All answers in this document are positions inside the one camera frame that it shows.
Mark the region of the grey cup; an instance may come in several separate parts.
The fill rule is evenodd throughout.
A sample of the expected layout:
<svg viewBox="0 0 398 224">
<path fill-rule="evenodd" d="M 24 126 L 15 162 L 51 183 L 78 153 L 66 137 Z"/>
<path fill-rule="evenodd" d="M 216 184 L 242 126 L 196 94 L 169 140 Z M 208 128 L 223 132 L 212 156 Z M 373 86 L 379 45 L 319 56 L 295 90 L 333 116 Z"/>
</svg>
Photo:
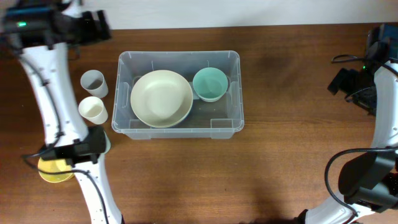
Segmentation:
<svg viewBox="0 0 398 224">
<path fill-rule="evenodd" d="M 104 75 L 98 70 L 89 70 L 80 78 L 81 86 L 92 96 L 104 98 L 108 94 L 108 85 Z"/>
</svg>

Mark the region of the cream cup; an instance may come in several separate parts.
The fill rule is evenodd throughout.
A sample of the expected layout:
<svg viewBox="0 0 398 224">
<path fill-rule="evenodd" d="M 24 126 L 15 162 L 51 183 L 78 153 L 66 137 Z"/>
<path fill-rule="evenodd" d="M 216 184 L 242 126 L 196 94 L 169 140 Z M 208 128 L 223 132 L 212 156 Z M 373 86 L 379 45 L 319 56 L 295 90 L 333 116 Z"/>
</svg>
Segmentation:
<svg viewBox="0 0 398 224">
<path fill-rule="evenodd" d="M 82 117 L 94 124 L 103 124 L 108 119 L 108 112 L 103 101 L 95 96 L 84 98 L 78 105 Z"/>
</svg>

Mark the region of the beige plate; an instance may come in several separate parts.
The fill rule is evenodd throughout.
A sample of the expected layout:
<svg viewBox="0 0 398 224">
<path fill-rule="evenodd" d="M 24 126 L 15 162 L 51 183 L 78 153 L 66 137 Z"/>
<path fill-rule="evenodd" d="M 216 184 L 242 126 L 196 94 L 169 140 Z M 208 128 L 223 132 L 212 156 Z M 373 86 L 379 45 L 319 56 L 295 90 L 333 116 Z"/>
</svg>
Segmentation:
<svg viewBox="0 0 398 224">
<path fill-rule="evenodd" d="M 135 110 L 136 116 L 152 128 L 171 128 L 183 122 L 190 114 L 193 103 L 181 105 L 149 104 Z"/>
<path fill-rule="evenodd" d="M 181 123 L 193 106 L 189 82 L 170 70 L 156 70 L 142 76 L 133 86 L 131 108 L 136 117 L 154 128 Z"/>
</svg>

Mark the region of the yellow bowl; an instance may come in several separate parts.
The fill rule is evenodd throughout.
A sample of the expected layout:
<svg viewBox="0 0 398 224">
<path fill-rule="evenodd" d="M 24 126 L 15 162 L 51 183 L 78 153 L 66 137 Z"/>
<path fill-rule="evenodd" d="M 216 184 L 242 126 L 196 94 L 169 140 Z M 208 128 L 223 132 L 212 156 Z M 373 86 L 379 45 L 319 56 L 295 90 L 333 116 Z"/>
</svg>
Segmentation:
<svg viewBox="0 0 398 224">
<path fill-rule="evenodd" d="M 42 158 L 38 161 L 38 168 L 47 173 L 39 172 L 41 178 L 50 183 L 60 183 L 74 177 L 73 173 L 58 174 L 58 172 L 70 171 L 72 167 L 66 163 L 65 159 L 45 161 Z"/>
</svg>

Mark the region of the green bowl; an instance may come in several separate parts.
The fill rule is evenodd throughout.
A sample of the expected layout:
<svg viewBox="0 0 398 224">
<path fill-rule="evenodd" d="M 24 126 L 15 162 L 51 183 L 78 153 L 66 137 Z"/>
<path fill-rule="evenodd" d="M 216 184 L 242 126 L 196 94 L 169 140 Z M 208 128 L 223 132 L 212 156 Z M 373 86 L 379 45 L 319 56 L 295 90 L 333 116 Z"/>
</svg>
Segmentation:
<svg viewBox="0 0 398 224">
<path fill-rule="evenodd" d="M 218 68 L 208 67 L 199 70 L 193 77 L 193 89 L 197 92 L 227 91 L 228 79 L 224 72 Z"/>
</svg>

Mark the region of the white bowl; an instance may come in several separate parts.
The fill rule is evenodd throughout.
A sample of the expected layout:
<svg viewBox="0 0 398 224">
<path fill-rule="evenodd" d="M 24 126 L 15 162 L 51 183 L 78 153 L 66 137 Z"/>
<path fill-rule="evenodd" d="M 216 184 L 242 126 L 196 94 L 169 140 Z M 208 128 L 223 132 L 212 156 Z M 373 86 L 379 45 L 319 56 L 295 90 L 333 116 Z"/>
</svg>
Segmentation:
<svg viewBox="0 0 398 224">
<path fill-rule="evenodd" d="M 225 91 L 221 92 L 206 91 L 206 92 L 197 92 L 197 95 L 201 100 L 208 103 L 212 103 L 220 100 L 225 93 L 226 93 Z"/>
</svg>

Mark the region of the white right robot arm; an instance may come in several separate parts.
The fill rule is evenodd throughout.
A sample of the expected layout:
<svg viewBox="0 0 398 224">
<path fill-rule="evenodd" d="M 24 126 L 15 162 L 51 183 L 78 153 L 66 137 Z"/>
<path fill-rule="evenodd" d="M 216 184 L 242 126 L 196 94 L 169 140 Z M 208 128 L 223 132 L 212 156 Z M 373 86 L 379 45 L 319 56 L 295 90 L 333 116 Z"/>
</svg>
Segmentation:
<svg viewBox="0 0 398 224">
<path fill-rule="evenodd" d="M 370 30 L 364 56 L 343 54 L 331 61 L 363 63 L 361 70 L 342 68 L 328 91 L 342 91 L 345 101 L 376 117 L 373 141 L 369 148 L 347 149 L 328 161 L 324 181 L 330 196 L 304 210 L 297 223 L 355 223 L 397 209 L 397 27 Z"/>
</svg>

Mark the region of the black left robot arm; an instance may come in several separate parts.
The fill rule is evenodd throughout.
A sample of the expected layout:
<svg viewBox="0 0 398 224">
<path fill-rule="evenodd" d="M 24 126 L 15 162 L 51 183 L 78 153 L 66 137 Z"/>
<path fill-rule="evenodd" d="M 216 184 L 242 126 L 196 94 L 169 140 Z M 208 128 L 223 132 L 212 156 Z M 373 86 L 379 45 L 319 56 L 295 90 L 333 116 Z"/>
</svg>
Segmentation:
<svg viewBox="0 0 398 224">
<path fill-rule="evenodd" d="M 2 19 L 4 40 L 34 91 L 45 129 L 37 157 L 63 159 L 85 198 L 92 223 L 122 223 L 105 170 L 111 143 L 100 125 L 79 114 L 68 50 L 111 38 L 104 11 L 82 11 L 81 1 L 18 1 Z"/>
</svg>

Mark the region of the clear plastic storage bin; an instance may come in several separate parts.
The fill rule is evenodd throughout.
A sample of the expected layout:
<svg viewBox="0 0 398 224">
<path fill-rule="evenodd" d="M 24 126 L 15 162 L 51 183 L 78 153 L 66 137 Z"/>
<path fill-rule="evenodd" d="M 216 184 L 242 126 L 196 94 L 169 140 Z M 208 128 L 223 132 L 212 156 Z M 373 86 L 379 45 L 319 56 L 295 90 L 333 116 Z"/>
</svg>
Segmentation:
<svg viewBox="0 0 398 224">
<path fill-rule="evenodd" d="M 193 97 L 190 114 L 171 128 L 153 128 L 140 121 L 131 108 L 136 82 L 154 70 L 171 70 L 191 82 L 199 70 L 214 67 L 223 71 L 228 89 L 220 100 L 208 103 Z M 111 126 L 134 140 L 155 138 L 229 139 L 244 127 L 240 56 L 233 50 L 140 52 L 125 51 L 118 58 L 118 74 Z"/>
</svg>

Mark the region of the green cup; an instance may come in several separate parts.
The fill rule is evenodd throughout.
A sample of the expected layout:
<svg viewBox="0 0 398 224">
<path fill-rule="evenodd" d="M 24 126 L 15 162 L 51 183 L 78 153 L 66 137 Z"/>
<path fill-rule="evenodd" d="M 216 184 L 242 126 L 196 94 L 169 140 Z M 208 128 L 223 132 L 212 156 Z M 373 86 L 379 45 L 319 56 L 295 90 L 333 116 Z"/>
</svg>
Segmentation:
<svg viewBox="0 0 398 224">
<path fill-rule="evenodd" d="M 109 140 L 109 137 L 106 133 L 104 133 L 105 136 L 105 141 L 106 141 L 106 146 L 105 146 L 105 154 L 107 154 L 109 152 L 109 150 L 111 149 L 111 142 Z"/>
</svg>

